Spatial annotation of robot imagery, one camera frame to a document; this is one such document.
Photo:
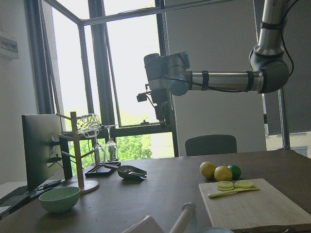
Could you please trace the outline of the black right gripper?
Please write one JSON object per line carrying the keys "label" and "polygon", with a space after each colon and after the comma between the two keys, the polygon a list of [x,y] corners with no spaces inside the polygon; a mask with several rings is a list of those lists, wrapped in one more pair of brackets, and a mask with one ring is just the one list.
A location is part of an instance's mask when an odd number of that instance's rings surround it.
{"label": "black right gripper", "polygon": [[169,103],[169,92],[166,88],[152,91],[152,101],[155,106],[155,115],[159,121],[171,121],[172,111]]}

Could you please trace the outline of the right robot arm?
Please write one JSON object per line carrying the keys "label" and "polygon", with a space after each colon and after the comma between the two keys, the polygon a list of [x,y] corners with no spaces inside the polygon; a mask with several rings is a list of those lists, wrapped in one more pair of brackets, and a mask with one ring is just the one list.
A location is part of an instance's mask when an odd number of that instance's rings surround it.
{"label": "right robot arm", "polygon": [[249,55],[251,71],[190,71],[186,52],[144,57],[144,66],[155,115],[162,126],[170,124],[168,93],[182,96],[190,90],[227,93],[254,91],[259,94],[281,89],[294,71],[283,60],[288,53],[283,38],[288,12],[286,0],[267,0],[260,23],[259,40]]}

